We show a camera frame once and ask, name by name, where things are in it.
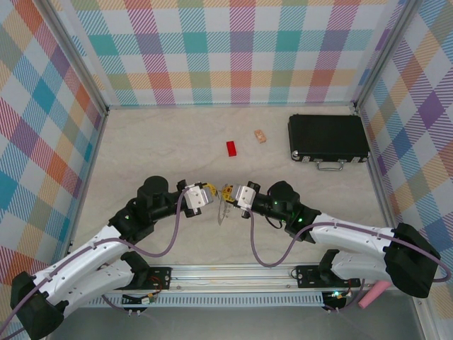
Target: small wooden block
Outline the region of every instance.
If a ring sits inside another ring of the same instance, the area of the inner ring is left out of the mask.
[[[266,136],[264,135],[264,132],[262,130],[256,130],[255,137],[260,142],[260,144],[264,143],[267,140]]]

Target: pink eraser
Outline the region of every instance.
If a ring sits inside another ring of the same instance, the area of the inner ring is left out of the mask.
[[[391,286],[389,281],[377,281],[373,288],[359,301],[360,308],[366,308],[376,300],[388,287]]]

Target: plaid wall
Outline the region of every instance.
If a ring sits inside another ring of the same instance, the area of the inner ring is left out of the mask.
[[[453,270],[453,1],[425,0],[362,115],[398,221]],[[453,334],[453,282],[432,289]]]
[[[107,100],[123,106],[349,102],[379,48],[375,32],[394,22],[385,10],[398,6],[398,0],[52,2]]]
[[[363,86],[368,80],[369,74],[373,70],[373,67],[376,64],[376,61],[378,58],[381,56],[382,49],[384,48],[385,44],[390,38],[390,32],[392,28],[395,26],[396,22],[399,19],[399,16],[401,15],[401,12],[403,11],[405,5],[407,4],[408,0],[398,0],[398,5],[396,5],[396,8],[394,9],[394,12],[392,13],[384,32],[381,35],[381,38],[379,39],[379,42],[377,43],[376,47],[374,48],[373,54],[371,58],[368,61],[367,67],[365,68],[365,71],[363,72],[362,76],[360,77],[359,85],[355,89],[354,96],[352,96],[352,100],[356,101],[360,95],[360,92],[363,90]]]
[[[13,277],[61,255],[100,123],[32,1],[0,0],[0,321]]]

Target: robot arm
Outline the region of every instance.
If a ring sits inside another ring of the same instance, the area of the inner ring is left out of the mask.
[[[410,225],[400,223],[392,229],[338,220],[300,203],[299,194],[285,181],[271,186],[265,195],[253,182],[248,182],[247,186],[226,187],[222,195],[226,202],[244,210],[243,218],[250,217],[250,210],[285,223],[285,231],[293,238],[298,236],[298,241],[335,247],[326,253],[319,265],[321,277],[327,283],[332,277],[343,280],[370,278],[391,281],[398,289],[418,298],[426,298],[429,294],[437,264],[415,250],[401,246],[395,239],[408,242],[437,259],[440,255]]]
[[[148,264],[138,253],[129,251],[129,246],[151,234],[157,221],[175,215],[178,210],[186,217],[200,215],[200,208],[210,204],[215,194],[207,183],[188,186],[181,181],[177,189],[169,193],[166,179],[148,178],[138,189],[137,197],[83,246],[34,276],[22,272],[13,279],[11,308],[19,306],[35,290],[17,311],[32,340],[53,332],[65,317],[99,295],[147,279]],[[168,253],[176,238],[177,224],[178,221],[167,249],[150,256]]]

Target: marble floor surface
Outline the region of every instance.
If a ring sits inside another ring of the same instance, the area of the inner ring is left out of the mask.
[[[209,181],[217,187],[251,180],[266,191],[286,180],[300,193],[301,202],[329,215],[365,225],[382,226],[383,219],[366,164],[346,164],[343,171],[321,172],[314,164],[289,157],[288,117],[294,113],[349,114],[348,107],[149,108],[112,110],[96,160],[74,246],[88,241],[153,175],[176,183]],[[261,129],[268,141],[253,134]],[[226,141],[236,144],[228,157]],[[231,209],[222,226],[217,223],[219,201],[202,215],[181,218],[174,248],[158,264],[255,263],[250,246],[250,220]],[[156,224],[155,232],[138,243],[147,251],[165,249],[173,233],[174,217]],[[291,238],[256,216],[256,246],[264,261],[276,261]],[[319,261],[327,247],[296,243],[287,263]]]

